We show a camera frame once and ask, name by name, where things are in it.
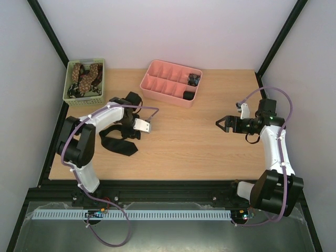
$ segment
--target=robotic arm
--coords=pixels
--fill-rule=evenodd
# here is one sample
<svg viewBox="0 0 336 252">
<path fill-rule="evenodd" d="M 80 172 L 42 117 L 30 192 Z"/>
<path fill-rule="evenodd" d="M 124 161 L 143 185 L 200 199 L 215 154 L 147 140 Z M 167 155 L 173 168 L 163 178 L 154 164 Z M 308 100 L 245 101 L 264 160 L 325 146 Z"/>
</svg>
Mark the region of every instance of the robotic arm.
<svg viewBox="0 0 336 252">
<path fill-rule="evenodd" d="M 131 92 L 125 99 L 113 98 L 108 103 L 110 109 L 98 113 L 95 117 L 90 118 L 79 130 L 79 140 L 72 139 L 66 149 L 64 159 L 71 162 L 82 185 L 85 189 L 93 193 L 99 186 L 93 166 L 92 158 L 95 150 L 96 134 L 112 123 L 121 123 L 129 128 L 131 134 L 136 135 L 137 131 L 150 133 L 151 124 L 142 119 L 134 112 L 134 108 L 116 107 L 118 104 L 138 106 L 141 98 Z M 61 155 L 66 141 L 74 128 L 83 121 L 87 116 L 81 118 L 68 117 L 62 128 L 59 140 L 56 144 L 56 152 Z"/>
<path fill-rule="evenodd" d="M 282 166 L 286 167 L 288 192 L 284 216 L 288 216 L 294 208 L 294 205 L 303 189 L 303 179 L 295 176 L 292 169 L 285 143 L 286 131 L 281 132 L 281 148 L 283 152 L 283 163 L 280 158 L 278 145 L 278 132 L 284 124 L 284 118 L 277 117 L 277 101 L 271 99 L 261 99 L 255 118 L 249 117 L 249 109 L 246 103 L 236 104 L 240 117 L 227 115 L 216 122 L 216 125 L 225 132 L 232 128 L 234 133 L 245 134 L 248 142 L 248 136 L 258 134 L 259 142 L 261 139 L 264 144 L 266 170 L 255 184 L 244 181 L 238 183 L 238 196 L 247 199 L 251 206 L 256 209 L 279 214 L 282 207 L 284 196 L 284 174 Z"/>
</svg>

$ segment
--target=black post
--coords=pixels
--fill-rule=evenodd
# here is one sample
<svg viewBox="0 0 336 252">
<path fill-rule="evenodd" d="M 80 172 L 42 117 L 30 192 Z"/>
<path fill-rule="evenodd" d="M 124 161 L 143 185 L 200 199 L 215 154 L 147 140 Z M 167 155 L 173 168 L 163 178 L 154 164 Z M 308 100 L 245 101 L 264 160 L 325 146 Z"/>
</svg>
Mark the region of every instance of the black post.
<svg viewBox="0 0 336 252">
<path fill-rule="evenodd" d="M 37 19 L 40 21 L 44 31 L 46 32 L 47 36 L 49 37 L 52 45 L 54 46 L 58 56 L 62 60 L 65 67 L 68 66 L 69 59 L 67 55 L 65 54 L 62 45 L 58 41 L 58 38 L 56 37 L 56 34 L 54 33 L 46 15 L 44 14 L 40 4 L 37 0 L 27 0 L 33 9 Z"/>
<path fill-rule="evenodd" d="M 282 42 L 284 42 L 287 34 L 289 33 L 290 29 L 292 28 L 293 24 L 295 23 L 296 19 L 298 18 L 298 16 L 300 15 L 302 9 L 304 8 L 304 6 L 306 5 L 308 0 L 298 0 L 293 8 L 293 10 L 291 11 L 291 13 L 289 14 L 285 24 L 283 25 L 278 37 L 276 38 L 276 40 L 274 41 L 270 51 L 268 52 L 264 62 L 262 63 L 259 71 L 257 72 L 257 77 L 258 78 L 262 78 L 262 76 L 264 75 L 264 73 L 266 72 L 269 64 L 271 64 L 275 54 L 277 53 L 277 51 L 279 50 Z"/>
</svg>

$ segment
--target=black metal frame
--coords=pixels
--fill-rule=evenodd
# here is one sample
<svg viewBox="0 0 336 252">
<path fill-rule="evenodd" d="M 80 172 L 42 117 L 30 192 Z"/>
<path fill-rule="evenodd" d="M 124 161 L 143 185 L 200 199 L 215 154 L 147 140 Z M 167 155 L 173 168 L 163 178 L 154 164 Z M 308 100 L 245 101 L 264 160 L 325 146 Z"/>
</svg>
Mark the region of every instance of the black metal frame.
<svg viewBox="0 0 336 252">
<path fill-rule="evenodd" d="M 66 56 L 38 1 L 27 1 L 36 14 L 36 17 L 40 21 L 63 64 L 65 67 L 67 67 L 67 63 L 69 61 L 68 57 Z M 276 41 L 271 47 L 271 50 L 262 63 L 260 70 L 256 73 L 256 79 L 259 87 L 263 86 L 263 82 L 261 80 L 262 76 L 264 75 L 267 67 L 274 58 L 276 52 L 278 51 L 306 2 L 307 0 L 297 1 Z M 262 90 L 260 94 L 262 98 L 266 98 L 266 93 L 264 90 Z M 7 251 L 14 251 L 20 228 L 24 221 L 24 217 L 30 202 L 68 202 L 71 200 L 71 194 L 73 191 L 77 190 L 77 183 L 75 181 L 50 181 L 48 179 L 55 156 L 56 142 L 60 135 L 67 111 L 68 105 L 63 103 L 38 182 L 38 187 L 30 188 L 28 190 Z M 215 207 L 225 207 L 231 210 L 248 207 L 248 203 L 245 200 L 235 198 L 232 195 L 232 191 L 235 185 L 236 181 L 101 181 L 100 188 L 102 188 L 106 194 L 116 194 L 119 198 L 119 201 L 125 203 L 196 202 L 200 204 L 211 204 Z M 315 250 L 322 251 L 303 193 L 300 195 L 298 202 L 301 204 L 304 217 L 308 223 L 309 232 Z"/>
</svg>

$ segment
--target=table surface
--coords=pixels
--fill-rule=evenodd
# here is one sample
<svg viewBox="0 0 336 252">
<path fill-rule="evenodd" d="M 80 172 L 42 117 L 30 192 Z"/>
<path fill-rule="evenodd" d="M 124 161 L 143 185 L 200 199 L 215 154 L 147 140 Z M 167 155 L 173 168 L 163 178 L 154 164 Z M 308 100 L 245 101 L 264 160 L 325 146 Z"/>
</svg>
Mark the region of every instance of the table surface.
<svg viewBox="0 0 336 252">
<path fill-rule="evenodd" d="M 235 103 L 258 88 L 252 70 L 204 70 L 193 106 L 189 109 L 144 98 L 140 82 L 145 69 L 106 71 L 106 102 L 136 92 L 144 106 L 158 107 L 152 132 L 133 141 L 139 149 L 132 156 L 110 152 L 96 136 L 93 168 L 101 180 L 234 180 L 258 179 L 265 170 L 263 144 L 249 144 L 243 134 L 225 133 L 215 121 L 239 113 Z M 248 100 L 251 116 L 261 99 Z M 100 106 L 70 107 L 67 116 L 80 117 Z M 142 110 L 146 119 L 152 111 Z M 72 180 L 74 176 L 55 155 L 50 180 Z"/>
</svg>

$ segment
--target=pink storage box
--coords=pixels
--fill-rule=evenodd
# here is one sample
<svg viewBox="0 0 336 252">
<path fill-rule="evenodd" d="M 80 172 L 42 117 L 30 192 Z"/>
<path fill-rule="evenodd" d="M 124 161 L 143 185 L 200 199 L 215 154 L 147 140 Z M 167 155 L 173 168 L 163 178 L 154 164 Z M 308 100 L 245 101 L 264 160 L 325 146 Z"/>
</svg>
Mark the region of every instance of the pink storage box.
<svg viewBox="0 0 336 252">
<path fill-rule="evenodd" d="M 197 87 L 187 85 L 189 74 L 192 73 L 201 77 Z M 140 88 L 146 98 L 190 108 L 196 99 L 201 79 L 202 71 L 198 69 L 154 60 L 143 77 Z M 184 91 L 194 92 L 194 99 L 183 99 Z"/>
</svg>

